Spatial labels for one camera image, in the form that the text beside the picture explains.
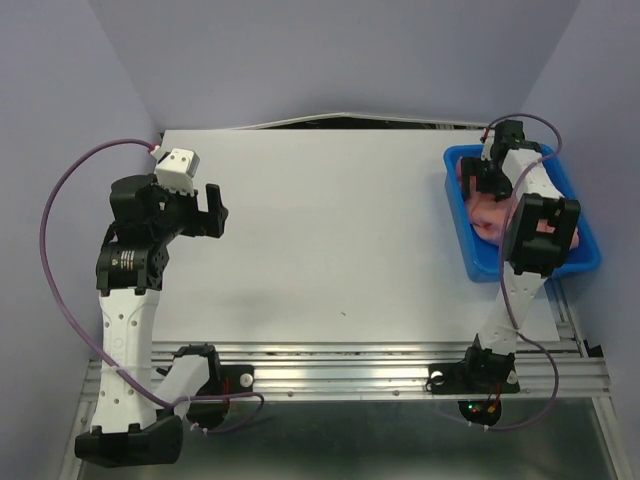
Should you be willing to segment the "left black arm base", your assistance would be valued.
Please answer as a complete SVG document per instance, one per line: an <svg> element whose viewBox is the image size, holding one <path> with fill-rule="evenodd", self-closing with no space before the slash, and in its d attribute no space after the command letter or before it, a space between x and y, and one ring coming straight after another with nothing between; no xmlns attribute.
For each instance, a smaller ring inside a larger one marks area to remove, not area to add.
<svg viewBox="0 0 640 480"><path fill-rule="evenodd" d="M210 380L198 390L196 396L219 397L240 393L250 393L252 396L254 374L255 368L252 365L222 365L220 372L212 374ZM232 408L241 407L241 404L234 404L231 399L207 403L182 402L180 407L188 408L185 418L192 430L204 435L214 435L231 433L243 428L261 412L264 403L264 399L259 397L258 406L252 414L226 427L223 427L223 424L230 418Z"/></svg>

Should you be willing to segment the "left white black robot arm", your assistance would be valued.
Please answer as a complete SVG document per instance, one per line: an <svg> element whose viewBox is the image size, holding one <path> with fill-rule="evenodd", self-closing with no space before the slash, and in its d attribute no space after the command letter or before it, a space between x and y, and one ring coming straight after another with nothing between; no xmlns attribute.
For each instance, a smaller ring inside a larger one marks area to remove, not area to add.
<svg viewBox="0 0 640 480"><path fill-rule="evenodd" d="M224 232L228 211L220 189L209 184L205 193L201 211L195 193L172 192L153 174L111 186L114 220L96 265L106 357L91 427L75 440L84 461L107 468L175 463L190 400L222 384L215 347L185 346L158 391L151 390L152 332L168 245L179 235L219 238Z"/></svg>

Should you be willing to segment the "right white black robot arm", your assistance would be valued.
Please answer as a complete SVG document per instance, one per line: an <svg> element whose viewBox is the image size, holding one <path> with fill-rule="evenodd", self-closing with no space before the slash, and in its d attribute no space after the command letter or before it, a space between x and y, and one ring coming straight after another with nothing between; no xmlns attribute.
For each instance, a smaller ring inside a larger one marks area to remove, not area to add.
<svg viewBox="0 0 640 480"><path fill-rule="evenodd" d="M524 118L512 114L492 121L481 136L481 154L457 163L463 199L492 199L501 209L500 291L460 366L461 381L472 390L509 376L532 301L577 242L581 206L550 179L544 166L549 157L526 138Z"/></svg>

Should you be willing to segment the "pink pleated skirt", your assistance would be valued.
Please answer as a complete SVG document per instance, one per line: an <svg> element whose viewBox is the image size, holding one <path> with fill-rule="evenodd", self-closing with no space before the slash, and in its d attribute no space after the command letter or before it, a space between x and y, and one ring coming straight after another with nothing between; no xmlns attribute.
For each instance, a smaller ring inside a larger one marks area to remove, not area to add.
<svg viewBox="0 0 640 480"><path fill-rule="evenodd" d="M456 162L455 173L462 189L461 159ZM470 196L464 200L469 223L482 240L495 246L499 246L502 241L501 228L507 211L508 200L496 201L494 195L478 192L476 190L475 177L470 177ZM545 220L541 220L538 222L537 231L553 233L554 228L549 226ZM570 249L575 249L578 246L579 233L576 228L572 236Z"/></svg>

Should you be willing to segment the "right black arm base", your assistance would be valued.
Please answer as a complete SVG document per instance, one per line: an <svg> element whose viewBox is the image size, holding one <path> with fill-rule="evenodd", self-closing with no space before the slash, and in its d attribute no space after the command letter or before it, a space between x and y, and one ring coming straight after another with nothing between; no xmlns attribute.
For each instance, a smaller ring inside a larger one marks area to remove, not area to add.
<svg viewBox="0 0 640 480"><path fill-rule="evenodd" d="M458 407L471 424L494 427L502 414L503 394L520 392L515 354L501 355L473 344L462 360L429 366L425 390L440 396L463 396Z"/></svg>

